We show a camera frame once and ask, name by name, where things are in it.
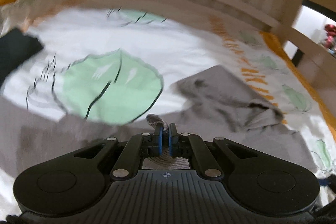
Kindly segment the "white leaf print bed sheet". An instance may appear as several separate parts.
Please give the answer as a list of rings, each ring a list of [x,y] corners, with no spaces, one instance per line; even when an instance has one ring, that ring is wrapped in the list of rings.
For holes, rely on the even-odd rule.
[[[106,121],[102,97],[118,95],[122,121],[188,109],[175,84],[221,66],[278,108],[300,132],[319,178],[335,174],[335,140],[316,93],[276,37],[172,0],[1,0],[1,35],[14,28],[44,48],[11,72],[1,98],[59,121]],[[1,216],[19,213],[1,169]]]

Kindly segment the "grey knit hooded sweater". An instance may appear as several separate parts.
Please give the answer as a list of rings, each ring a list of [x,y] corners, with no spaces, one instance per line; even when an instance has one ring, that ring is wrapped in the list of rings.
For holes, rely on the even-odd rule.
[[[1,98],[1,169],[16,177],[28,167],[109,136],[124,141],[157,123],[175,123],[179,132],[205,140],[222,136],[317,171],[301,133],[284,126],[278,108],[223,67],[214,66],[175,86],[191,102],[188,109],[149,114],[137,122],[121,120],[121,111],[114,106],[118,95],[100,99],[108,114],[103,122],[71,114],[56,122]]]

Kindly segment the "pile of colourful clothes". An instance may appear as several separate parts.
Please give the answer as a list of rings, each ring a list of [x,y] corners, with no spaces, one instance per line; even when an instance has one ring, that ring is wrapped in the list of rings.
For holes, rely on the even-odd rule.
[[[326,24],[324,26],[324,31],[326,32],[326,37],[320,40],[319,45],[323,46],[325,50],[335,57],[335,25]]]

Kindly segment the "dark folded garment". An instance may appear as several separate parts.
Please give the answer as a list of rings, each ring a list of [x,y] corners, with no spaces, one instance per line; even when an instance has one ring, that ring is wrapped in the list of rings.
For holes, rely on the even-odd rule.
[[[1,86],[13,70],[43,48],[37,38],[25,35],[18,28],[1,37]]]

